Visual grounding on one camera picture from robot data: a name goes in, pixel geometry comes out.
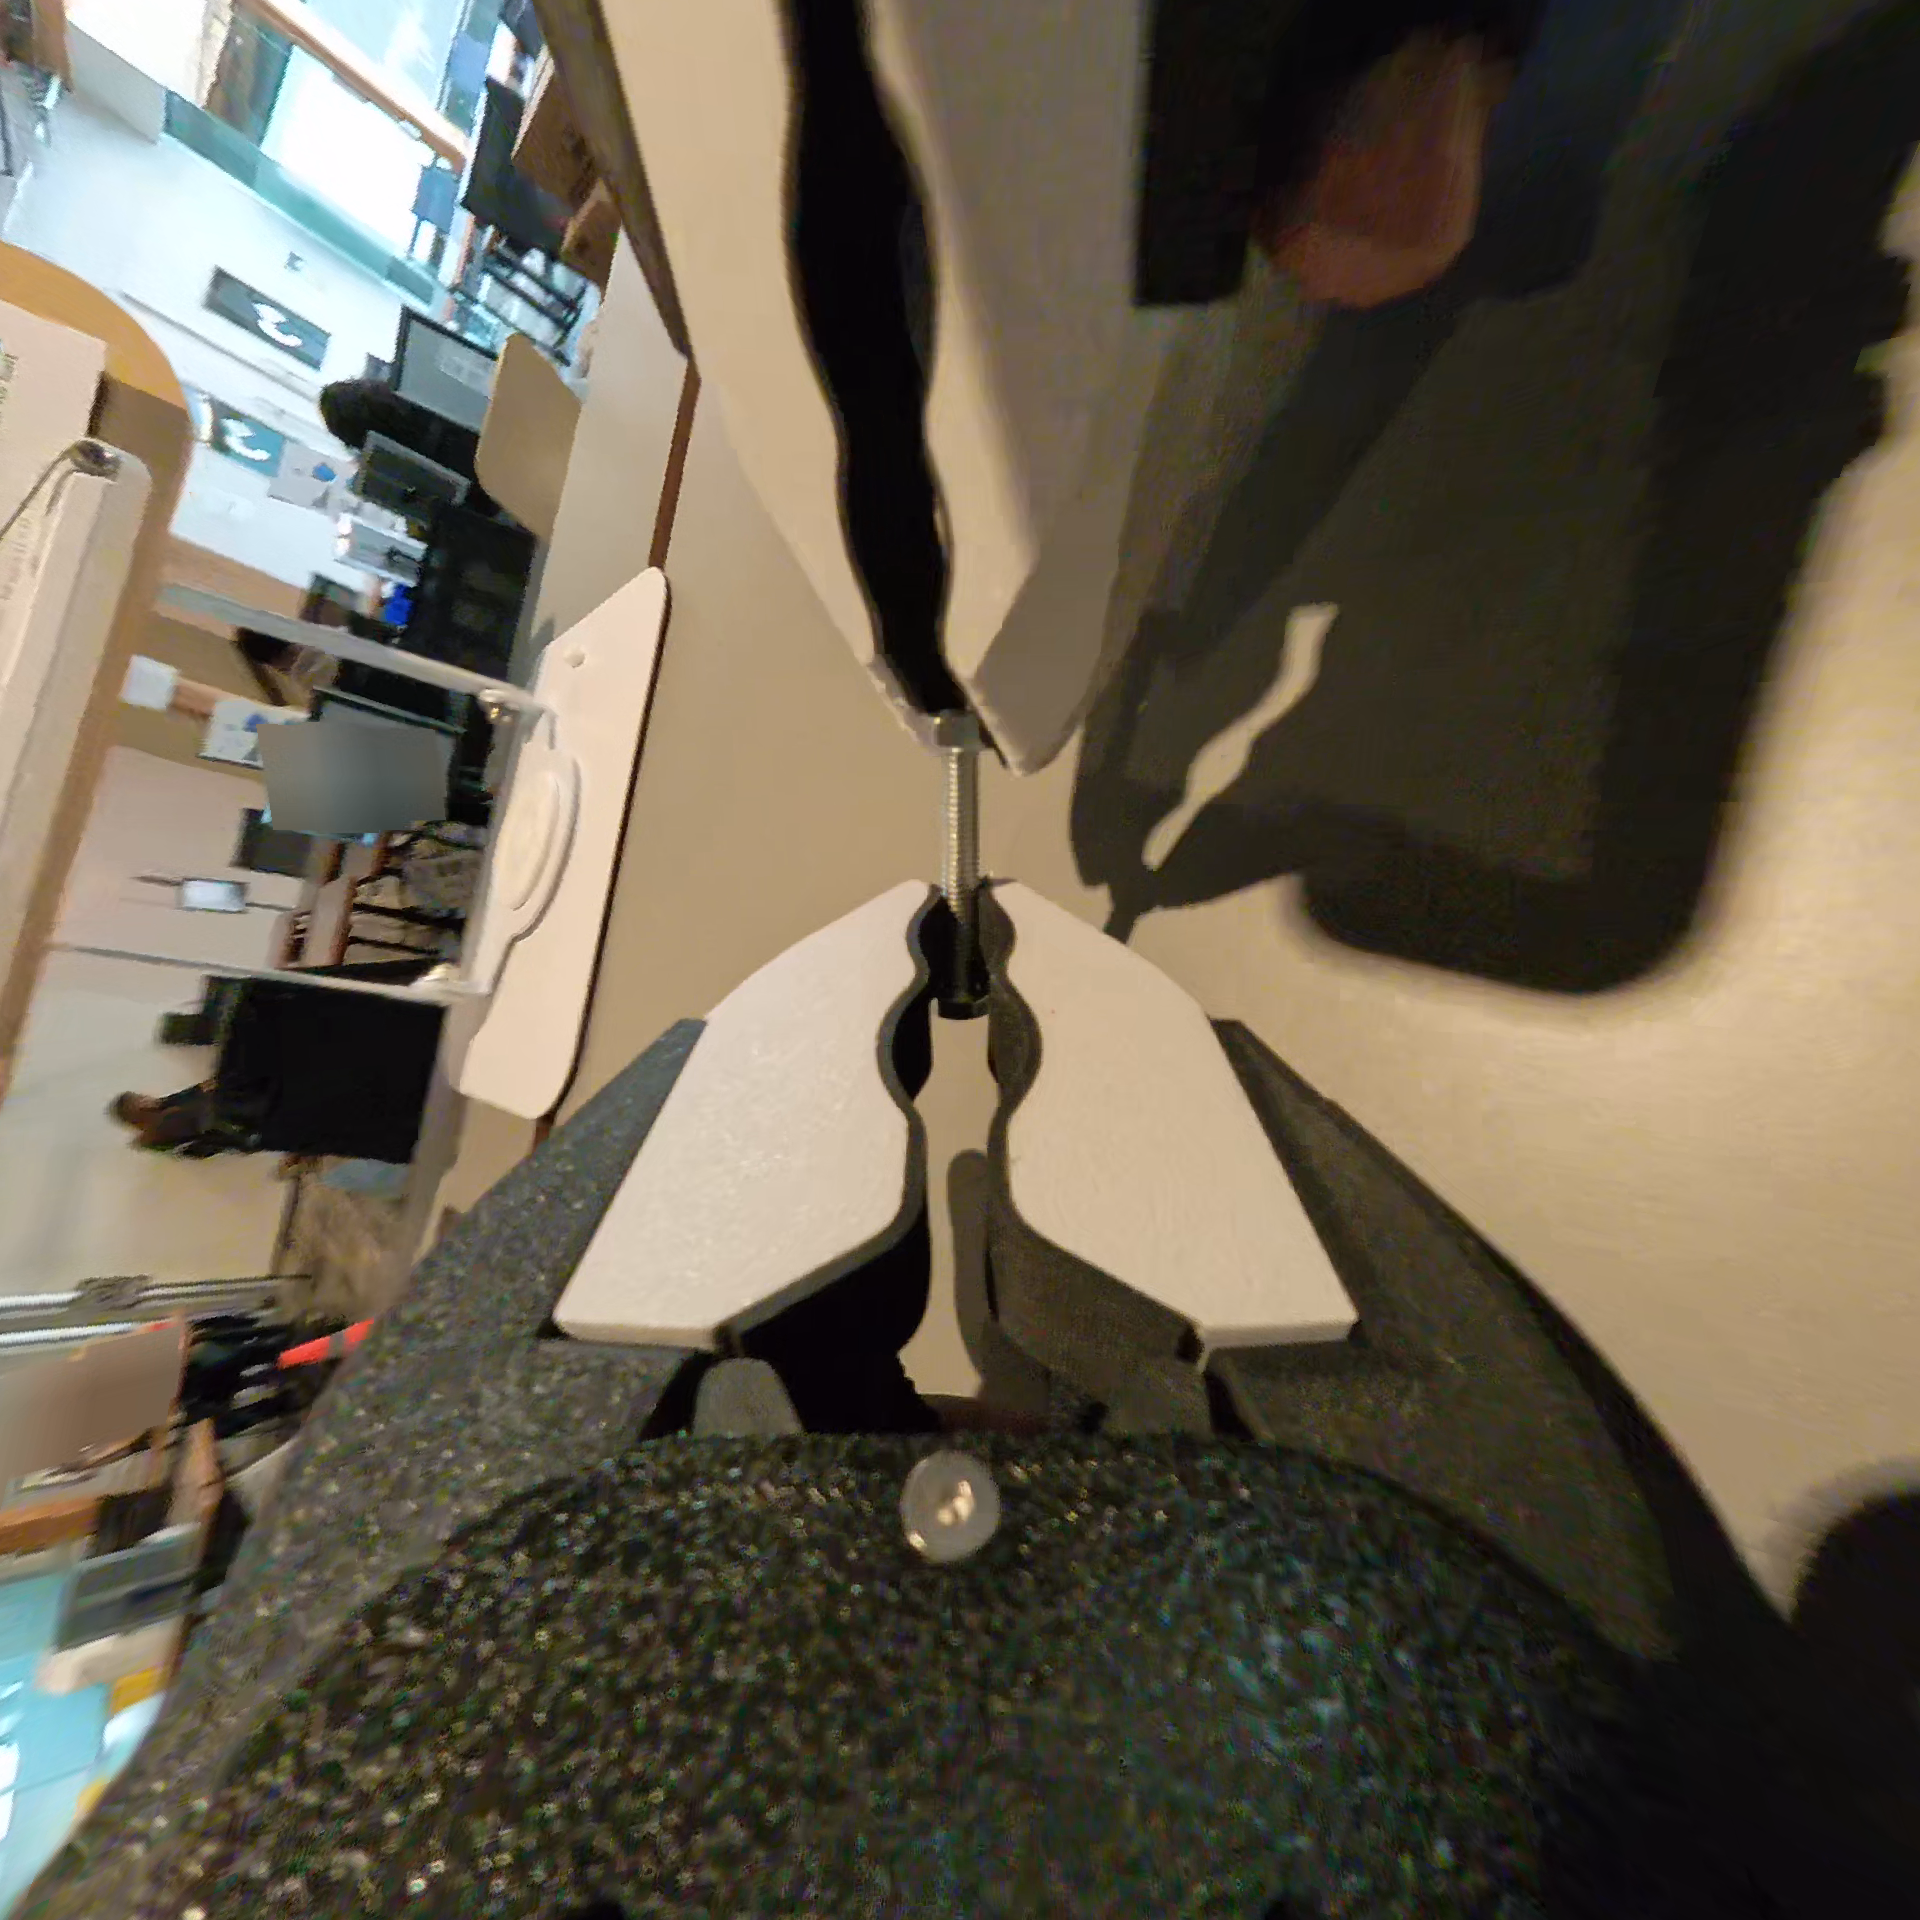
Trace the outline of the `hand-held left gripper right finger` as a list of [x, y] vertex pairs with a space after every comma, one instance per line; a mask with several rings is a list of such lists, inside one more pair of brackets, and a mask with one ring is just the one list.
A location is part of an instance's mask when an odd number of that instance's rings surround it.
[[1326, 1349], [1357, 1308], [1229, 1049], [1172, 978], [1042, 896], [986, 896], [996, 1343], [1067, 1424], [1219, 1431], [1219, 1361]]

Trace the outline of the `black crate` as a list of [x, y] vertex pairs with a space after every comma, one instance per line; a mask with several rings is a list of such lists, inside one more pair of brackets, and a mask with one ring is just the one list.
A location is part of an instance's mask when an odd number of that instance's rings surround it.
[[424, 528], [400, 649], [475, 676], [507, 680], [536, 537], [515, 519], [448, 503]]

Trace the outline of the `person's right hand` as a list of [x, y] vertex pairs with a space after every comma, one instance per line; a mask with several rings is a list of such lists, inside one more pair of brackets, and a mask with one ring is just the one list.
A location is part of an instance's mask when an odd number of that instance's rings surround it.
[[1311, 155], [1255, 217], [1255, 243], [1310, 305], [1365, 313], [1447, 276], [1480, 204], [1507, 66], [1491, 41], [1424, 28], [1324, 113]]

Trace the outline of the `black wall sign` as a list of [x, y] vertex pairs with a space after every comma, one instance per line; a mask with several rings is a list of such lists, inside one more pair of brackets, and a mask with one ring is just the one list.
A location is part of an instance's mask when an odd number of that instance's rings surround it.
[[196, 442], [210, 453], [262, 473], [267, 480], [278, 473], [290, 442], [271, 424], [203, 391], [187, 394], [187, 413]]
[[229, 271], [210, 271], [203, 309], [306, 371], [320, 372], [326, 363], [328, 332], [322, 325]]

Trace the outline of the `silver threaded bolt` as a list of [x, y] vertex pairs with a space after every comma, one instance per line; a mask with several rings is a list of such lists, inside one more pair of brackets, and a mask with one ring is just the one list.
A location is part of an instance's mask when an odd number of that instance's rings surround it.
[[978, 940], [978, 757], [981, 752], [938, 752], [944, 772], [942, 895], [951, 921], [949, 959], [942, 986], [947, 1020], [975, 1018], [981, 986]]

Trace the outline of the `group of black chairs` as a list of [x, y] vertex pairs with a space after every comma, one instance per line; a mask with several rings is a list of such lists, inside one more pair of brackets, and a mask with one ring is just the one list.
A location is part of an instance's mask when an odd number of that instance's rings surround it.
[[535, 312], [563, 343], [584, 309], [584, 276], [563, 260], [568, 216], [515, 160], [523, 98], [502, 80], [484, 80], [460, 208], [471, 216], [471, 247], [453, 296], [471, 312], [500, 289]]

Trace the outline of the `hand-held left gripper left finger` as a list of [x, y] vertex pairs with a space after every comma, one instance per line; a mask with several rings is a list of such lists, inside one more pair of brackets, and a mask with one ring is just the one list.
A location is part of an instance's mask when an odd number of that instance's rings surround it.
[[934, 892], [900, 883], [707, 1018], [554, 1309], [598, 1347], [773, 1370], [815, 1433], [925, 1433]]

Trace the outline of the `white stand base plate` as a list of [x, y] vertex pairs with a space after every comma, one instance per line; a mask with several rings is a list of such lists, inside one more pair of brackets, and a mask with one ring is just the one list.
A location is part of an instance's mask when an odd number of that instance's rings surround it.
[[639, 571], [543, 648], [517, 712], [463, 936], [475, 1013], [453, 1081], [520, 1120], [557, 1109], [583, 1049], [668, 603], [666, 573]]

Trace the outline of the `wooden document board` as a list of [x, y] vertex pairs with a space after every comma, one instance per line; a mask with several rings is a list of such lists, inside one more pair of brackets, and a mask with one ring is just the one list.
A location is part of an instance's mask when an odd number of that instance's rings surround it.
[[56, 931], [64, 889], [80, 852], [92, 793], [106, 771], [127, 661], [156, 607], [159, 564], [172, 543], [175, 503], [187, 471], [190, 428], [179, 377], [147, 330], [123, 307], [83, 276], [20, 247], [5, 245], [2, 255], [5, 301], [84, 332], [106, 345], [106, 372], [87, 437], [134, 456], [150, 475], [127, 586], [66, 768], [50, 857], [35, 888], [27, 937], [13, 968], [5, 970], [2, 1083], [8, 1085], [47, 959], [45, 948]]

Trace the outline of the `printed instruction sheet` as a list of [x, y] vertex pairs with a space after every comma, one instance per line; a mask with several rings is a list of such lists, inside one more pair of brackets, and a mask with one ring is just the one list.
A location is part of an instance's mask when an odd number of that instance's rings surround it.
[[88, 437], [106, 343], [2, 301], [2, 519]]

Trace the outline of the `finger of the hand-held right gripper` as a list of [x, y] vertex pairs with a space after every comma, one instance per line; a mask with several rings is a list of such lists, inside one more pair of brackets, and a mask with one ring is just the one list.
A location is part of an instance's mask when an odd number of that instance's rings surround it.
[[759, 503], [904, 729], [944, 659], [923, 189], [852, 2], [603, 5], [693, 359]]
[[1136, 307], [1149, 5], [868, 5], [928, 255], [942, 661], [1036, 776], [1090, 706], [1175, 323]]

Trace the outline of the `white clip bar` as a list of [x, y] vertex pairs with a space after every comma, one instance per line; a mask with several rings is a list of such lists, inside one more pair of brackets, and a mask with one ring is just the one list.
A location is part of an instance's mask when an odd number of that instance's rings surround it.
[[123, 600], [150, 475], [95, 440], [61, 449], [2, 543], [2, 963], [27, 937], [68, 762]]

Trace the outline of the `wooden chair back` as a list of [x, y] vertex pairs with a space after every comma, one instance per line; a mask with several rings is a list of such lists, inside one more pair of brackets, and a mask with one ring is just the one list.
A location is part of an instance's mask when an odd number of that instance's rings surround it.
[[487, 416], [474, 453], [475, 484], [536, 543], [560, 514], [583, 397], [542, 348], [509, 335], [496, 356]]

